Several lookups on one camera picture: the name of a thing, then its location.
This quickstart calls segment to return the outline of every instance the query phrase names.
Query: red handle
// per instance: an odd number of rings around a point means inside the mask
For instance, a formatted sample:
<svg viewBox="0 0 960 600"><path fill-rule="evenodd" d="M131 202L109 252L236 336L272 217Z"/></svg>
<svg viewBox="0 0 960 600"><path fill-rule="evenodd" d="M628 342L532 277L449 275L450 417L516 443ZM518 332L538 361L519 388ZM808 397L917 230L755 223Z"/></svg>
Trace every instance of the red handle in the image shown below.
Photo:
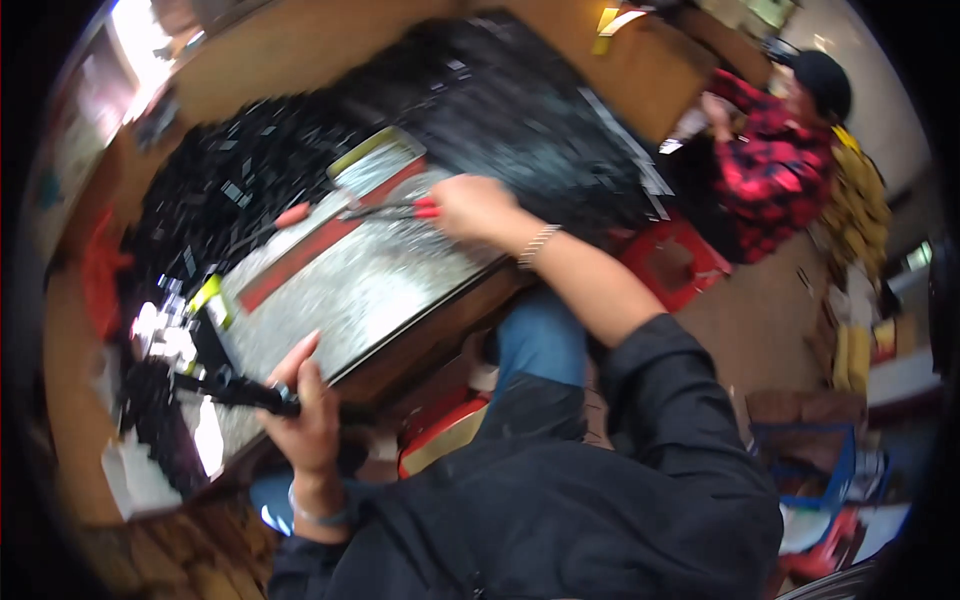
<svg viewBox="0 0 960 600"><path fill-rule="evenodd" d="M429 208L418 208L414 210L414 217L417 219L435 219L440 216L440 209L436 206Z"/></svg>
<svg viewBox="0 0 960 600"><path fill-rule="evenodd" d="M276 217L274 225L277 229L288 228L306 219L308 214L310 214L310 203L300 203L281 212L280 216Z"/></svg>

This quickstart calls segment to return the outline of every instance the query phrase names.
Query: bracelet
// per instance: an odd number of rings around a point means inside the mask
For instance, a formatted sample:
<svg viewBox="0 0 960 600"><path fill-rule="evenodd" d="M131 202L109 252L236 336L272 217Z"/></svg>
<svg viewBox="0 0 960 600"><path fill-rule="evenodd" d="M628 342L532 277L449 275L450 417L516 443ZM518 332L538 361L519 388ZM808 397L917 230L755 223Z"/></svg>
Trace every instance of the bracelet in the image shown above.
<svg viewBox="0 0 960 600"><path fill-rule="evenodd" d="M303 520L317 525L319 527L335 527L337 525L343 525L349 519L349 511L347 510L346 502L346 491L344 491L345 501L344 508L342 511L337 513L334 516L314 516L307 513L304 509L297 504L297 499L294 497L294 484L291 482L290 488L287 490L287 501L290 502L290 508L293 509L294 515L299 516Z"/></svg>
<svg viewBox="0 0 960 600"><path fill-rule="evenodd" d="M520 253L520 258L516 260L516 265L527 271L533 268L534 258L537 257L537 252L540 251L540 248L543 247L543 244L546 244L546 241L550 239L550 236L560 230L559 225L545 225L543 229L540 230L534 239L530 240L530 243L527 244L527 247L523 249L523 252Z"/></svg>

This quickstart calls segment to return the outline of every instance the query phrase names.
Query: hand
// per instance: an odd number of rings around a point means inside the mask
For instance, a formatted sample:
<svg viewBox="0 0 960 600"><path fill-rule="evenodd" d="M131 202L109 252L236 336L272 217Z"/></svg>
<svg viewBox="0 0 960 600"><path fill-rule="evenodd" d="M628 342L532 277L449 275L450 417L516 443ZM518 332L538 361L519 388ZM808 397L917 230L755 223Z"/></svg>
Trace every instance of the hand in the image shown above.
<svg viewBox="0 0 960 600"><path fill-rule="evenodd" d="M430 196L440 207L434 225L455 240L492 243L512 221L527 215L500 181L458 175L434 184Z"/></svg>
<svg viewBox="0 0 960 600"><path fill-rule="evenodd" d="M314 331L294 346L267 379L282 381L300 396L300 415L286 419L257 409L267 435L280 448L301 479L336 477L340 445L340 398L326 387L320 367L310 360L320 342Z"/></svg>
<svg viewBox="0 0 960 600"><path fill-rule="evenodd" d="M720 98L709 92L704 92L700 99L704 114L716 132L730 131L730 114Z"/></svg>

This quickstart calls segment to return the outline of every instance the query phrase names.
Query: sticker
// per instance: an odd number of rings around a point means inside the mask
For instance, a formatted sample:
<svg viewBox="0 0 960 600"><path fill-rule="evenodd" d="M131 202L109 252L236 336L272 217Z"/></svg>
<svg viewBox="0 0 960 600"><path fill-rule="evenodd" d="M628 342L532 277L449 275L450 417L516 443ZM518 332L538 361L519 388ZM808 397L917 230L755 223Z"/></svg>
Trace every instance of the sticker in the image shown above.
<svg viewBox="0 0 960 600"><path fill-rule="evenodd" d="M244 194L243 190L230 181L224 183L223 187L220 188L220 191L222 191L228 198L236 202L237 206L240 206L241 208L246 208L247 204L253 200L252 196Z"/></svg>
<svg viewBox="0 0 960 600"><path fill-rule="evenodd" d="M193 276L197 273L197 263L193 260L193 251L187 246L183 249L183 264L186 265L186 273L188 276Z"/></svg>

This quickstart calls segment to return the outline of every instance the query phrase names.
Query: wrist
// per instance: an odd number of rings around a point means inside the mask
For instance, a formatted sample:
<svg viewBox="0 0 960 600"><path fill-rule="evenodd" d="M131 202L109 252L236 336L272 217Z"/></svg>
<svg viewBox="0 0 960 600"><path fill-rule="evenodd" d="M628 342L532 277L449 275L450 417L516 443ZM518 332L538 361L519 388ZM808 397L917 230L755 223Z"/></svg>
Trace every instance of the wrist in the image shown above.
<svg viewBox="0 0 960 600"><path fill-rule="evenodd" d="M343 483L335 469L294 470L293 493L302 510L321 518L336 515L346 504Z"/></svg>
<svg viewBox="0 0 960 600"><path fill-rule="evenodd" d="M501 226L492 233L488 243L505 253L517 258L526 249L527 244L546 225L542 219L538 219L529 212L518 208L514 215L504 219Z"/></svg>
<svg viewBox="0 0 960 600"><path fill-rule="evenodd" d="M715 125L713 126L713 138L718 144L726 144L733 139L733 134L730 132L729 126Z"/></svg>

